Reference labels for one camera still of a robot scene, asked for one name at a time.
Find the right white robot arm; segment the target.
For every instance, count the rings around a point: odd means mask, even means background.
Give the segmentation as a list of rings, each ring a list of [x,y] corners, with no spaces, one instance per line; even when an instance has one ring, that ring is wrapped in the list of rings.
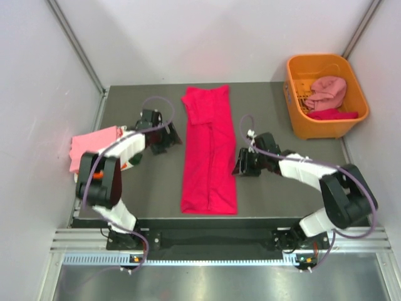
[[[258,177],[266,169],[321,193],[323,208],[290,229],[296,246],[307,248],[317,235],[347,229],[376,214],[377,200],[357,166],[328,166],[291,150],[282,151],[269,132],[257,135],[249,130],[246,139],[249,145],[240,149],[232,175]]]

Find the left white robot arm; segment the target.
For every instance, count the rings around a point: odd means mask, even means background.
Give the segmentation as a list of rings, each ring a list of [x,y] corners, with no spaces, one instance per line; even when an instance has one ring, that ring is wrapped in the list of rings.
[[[96,211],[111,230],[121,233],[120,241],[127,248],[138,247],[142,234],[135,229],[137,218],[122,200],[122,171],[138,165],[146,149],[159,155],[181,143],[172,120],[164,122],[158,110],[143,109],[136,124],[122,127],[121,136],[108,146],[83,153],[76,197]]]

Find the magenta t-shirt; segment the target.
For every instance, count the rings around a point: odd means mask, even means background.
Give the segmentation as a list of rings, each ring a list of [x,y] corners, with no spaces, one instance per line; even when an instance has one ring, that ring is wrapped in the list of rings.
[[[187,114],[181,212],[237,214],[236,135],[230,87],[188,87],[181,98]]]

